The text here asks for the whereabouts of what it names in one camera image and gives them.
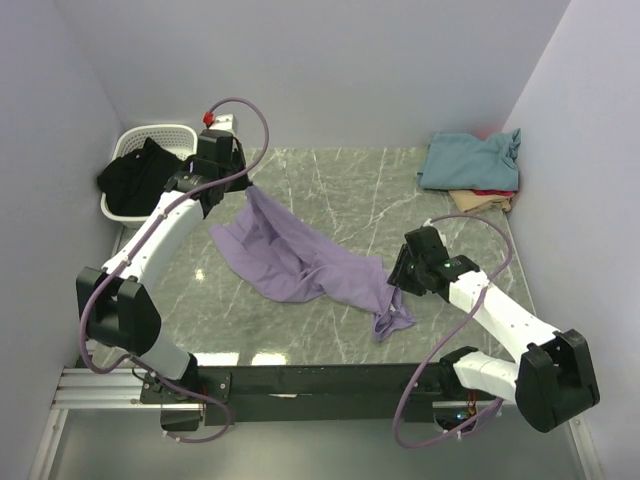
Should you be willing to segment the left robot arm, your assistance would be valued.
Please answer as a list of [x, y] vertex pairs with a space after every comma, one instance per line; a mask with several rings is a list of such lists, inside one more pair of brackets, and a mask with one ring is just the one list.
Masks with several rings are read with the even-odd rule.
[[86, 267], [76, 279], [81, 340], [123, 350], [165, 378], [164, 389], [179, 402], [200, 391], [198, 364], [165, 333], [150, 291], [182, 240], [226, 193], [248, 186], [245, 168], [233, 133], [203, 130], [137, 233], [101, 268]]

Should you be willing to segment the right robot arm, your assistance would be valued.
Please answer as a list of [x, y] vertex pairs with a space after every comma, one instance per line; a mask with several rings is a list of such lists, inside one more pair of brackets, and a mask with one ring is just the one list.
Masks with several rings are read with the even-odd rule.
[[599, 403], [584, 336], [538, 319], [468, 257], [450, 256], [435, 227], [406, 234], [389, 282], [414, 295], [439, 295], [470, 315], [510, 356], [504, 361], [474, 347], [460, 348], [426, 365], [431, 377], [411, 383], [419, 392], [452, 399], [471, 390], [484, 392], [514, 403], [529, 425], [543, 433]]

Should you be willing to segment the purple t shirt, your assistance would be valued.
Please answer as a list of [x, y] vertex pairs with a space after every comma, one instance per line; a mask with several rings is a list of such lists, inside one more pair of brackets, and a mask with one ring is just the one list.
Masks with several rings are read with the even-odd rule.
[[322, 295], [368, 312], [372, 337], [382, 342], [416, 318], [379, 256], [353, 254], [312, 229], [257, 186], [235, 221], [211, 227], [228, 267], [262, 296], [305, 303]]

